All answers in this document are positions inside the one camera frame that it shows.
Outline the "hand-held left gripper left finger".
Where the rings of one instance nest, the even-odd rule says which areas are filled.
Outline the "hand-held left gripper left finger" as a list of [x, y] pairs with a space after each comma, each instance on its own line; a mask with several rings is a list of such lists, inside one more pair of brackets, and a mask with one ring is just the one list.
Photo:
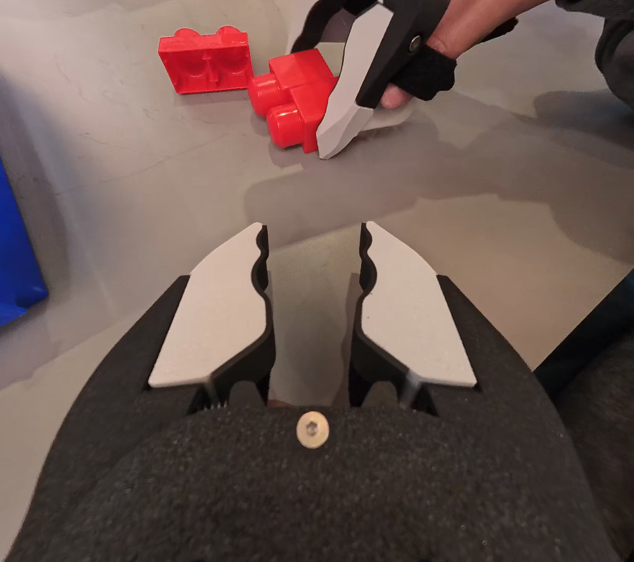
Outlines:
[[266, 382], [275, 362], [267, 228], [253, 223], [194, 267], [148, 385], [231, 389]]

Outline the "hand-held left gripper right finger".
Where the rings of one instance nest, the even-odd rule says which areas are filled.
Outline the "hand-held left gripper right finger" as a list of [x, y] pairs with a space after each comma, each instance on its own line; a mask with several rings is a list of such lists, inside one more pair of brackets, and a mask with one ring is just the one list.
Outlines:
[[476, 375], [432, 266], [373, 221], [361, 224], [359, 255], [350, 405], [362, 406], [381, 382], [392, 385], [405, 407], [421, 401], [433, 408], [427, 386], [474, 388]]

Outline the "red two-stud block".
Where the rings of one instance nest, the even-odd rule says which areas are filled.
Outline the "red two-stud block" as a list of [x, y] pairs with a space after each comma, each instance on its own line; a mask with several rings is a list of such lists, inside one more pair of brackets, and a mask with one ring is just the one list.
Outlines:
[[248, 34], [232, 26], [207, 35], [181, 28], [160, 38], [158, 55], [179, 95], [246, 90], [254, 76]]

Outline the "blue plastic bin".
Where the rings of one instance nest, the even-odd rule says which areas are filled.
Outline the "blue plastic bin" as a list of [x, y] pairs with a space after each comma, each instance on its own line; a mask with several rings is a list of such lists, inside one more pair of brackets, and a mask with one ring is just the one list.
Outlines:
[[47, 299], [48, 288], [1, 166], [1, 327]]

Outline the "grey desk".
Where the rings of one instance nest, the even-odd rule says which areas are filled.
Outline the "grey desk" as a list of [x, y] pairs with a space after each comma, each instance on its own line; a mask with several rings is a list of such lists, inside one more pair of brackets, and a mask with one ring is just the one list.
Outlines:
[[1, 329], [1, 557], [61, 421], [180, 275], [268, 226], [272, 393], [344, 403], [360, 224], [451, 277], [537, 366], [633, 267], [633, 115], [599, 19], [545, 4], [458, 63], [455, 89], [321, 161], [273, 146], [243, 91], [178, 96], [181, 27], [249, 35], [256, 74], [294, 0], [1, 0], [1, 158], [50, 291]]

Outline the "person's dark trousers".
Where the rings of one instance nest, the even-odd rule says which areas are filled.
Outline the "person's dark trousers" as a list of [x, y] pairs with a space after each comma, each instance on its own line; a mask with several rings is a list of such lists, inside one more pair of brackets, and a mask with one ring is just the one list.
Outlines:
[[535, 368], [615, 551], [633, 560], [633, 271]]

